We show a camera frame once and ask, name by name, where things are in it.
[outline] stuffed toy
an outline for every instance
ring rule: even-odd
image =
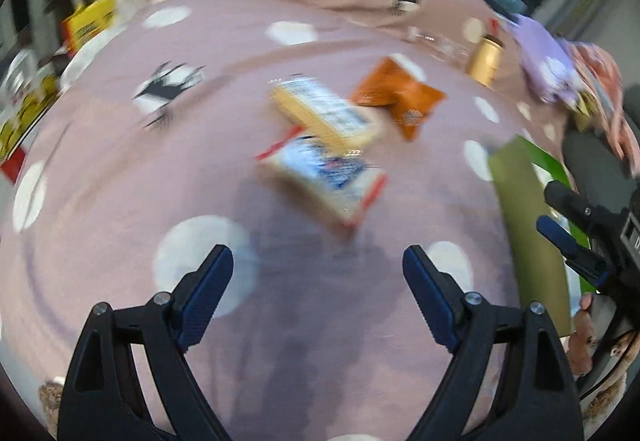
[[[567,358],[574,376],[584,376],[591,371],[591,350],[598,343],[597,332],[591,319],[591,304],[598,295],[586,293],[580,299],[580,309],[574,316],[574,332],[569,337]],[[616,339],[611,349],[612,358],[624,355],[617,369],[590,396],[581,403],[584,438],[591,435],[605,422],[622,400],[626,390],[626,371],[638,356],[640,339],[636,331],[628,331]]]
[[[47,431],[53,439],[58,437],[58,414],[60,412],[63,389],[64,380],[61,378],[48,381],[38,389],[38,397],[47,420]]]

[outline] yellow package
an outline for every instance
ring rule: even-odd
[[[97,0],[62,21],[69,55],[74,56],[94,36],[110,28],[115,10],[115,0]]]
[[[278,81],[271,98],[336,156],[364,150],[380,133],[370,112],[340,98],[313,78],[295,76]]]

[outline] pink polka dot bedsheet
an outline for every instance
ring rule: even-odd
[[[395,19],[377,29],[353,19],[300,0],[150,4],[52,108],[0,243],[0,360],[39,417],[37,386],[66,374],[95,303],[117,309],[171,291],[217,243],[233,251],[235,272],[187,360],[238,440],[406,438],[449,363],[402,277],[411,244],[465,291],[517,305],[486,155],[524,133],[558,155],[562,116],[529,97],[511,59],[490,90],[402,41]],[[300,73],[348,97],[392,53],[447,100],[413,143],[380,110],[382,137],[364,156],[388,183],[345,233],[257,168],[255,156],[292,127],[269,82]],[[181,90],[157,122],[153,99],[137,95],[177,66]],[[152,415],[168,427],[140,368]]]

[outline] metal screw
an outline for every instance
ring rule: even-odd
[[[109,305],[106,302],[100,302],[94,306],[94,315],[101,316],[107,313]]]
[[[529,306],[529,309],[531,310],[531,312],[535,313],[536,315],[542,315],[542,313],[545,312],[545,307],[540,304],[540,302],[532,302],[531,305]]]
[[[158,304],[158,306],[164,306],[171,300],[171,293],[167,293],[166,291],[162,291],[161,293],[156,293],[154,296],[154,303]]]
[[[471,304],[472,306],[478,306],[482,303],[482,295],[472,291],[471,293],[467,293],[465,295],[465,300]]]

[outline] white polka dot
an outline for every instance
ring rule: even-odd
[[[532,144],[536,144],[536,142],[533,141],[533,136],[531,135],[531,133],[529,131],[527,131],[527,129],[522,128],[522,135],[527,138],[527,140],[529,140]]]
[[[164,28],[180,22],[191,15],[191,9],[186,6],[178,8],[164,8],[151,15],[144,21],[145,28]]]
[[[418,82],[425,83],[427,81],[427,75],[420,66],[417,65],[413,60],[411,60],[406,55],[402,53],[393,53],[391,58],[398,64],[402,69],[404,69],[409,75],[414,77]]]
[[[318,34],[311,24],[281,20],[267,29],[267,36],[283,46],[295,46],[318,40]]]
[[[473,291],[471,262],[461,247],[449,241],[433,243],[427,249],[427,255],[435,267],[454,278],[462,291]]]
[[[552,124],[547,124],[545,126],[545,136],[552,142],[556,140],[556,128]]]
[[[380,439],[368,434],[348,434],[346,436],[331,438],[329,441],[380,441]]]
[[[485,181],[494,179],[489,170],[489,154],[478,142],[465,142],[465,159],[480,179]]]
[[[529,104],[526,104],[525,102],[518,102],[518,110],[522,116],[531,121],[531,107]]]
[[[488,119],[490,122],[493,122],[494,124],[500,123],[500,115],[488,101],[477,96],[476,98],[474,98],[474,102],[476,103],[476,107],[486,119]]]
[[[31,165],[20,181],[14,200],[14,231],[20,232],[34,224],[44,205],[47,176],[44,161]]]
[[[199,216],[183,221],[164,237],[154,259],[158,291],[173,291],[180,279],[200,267],[216,244],[225,244],[234,255],[234,274],[214,317],[228,315],[254,291],[258,260],[249,234],[237,223],[219,216]]]
[[[468,18],[462,25],[462,35],[472,44],[480,42],[485,33],[484,22],[478,18]]]
[[[420,37],[420,29],[416,26],[409,26],[406,32],[406,39],[408,42],[415,43],[418,42],[418,38]]]

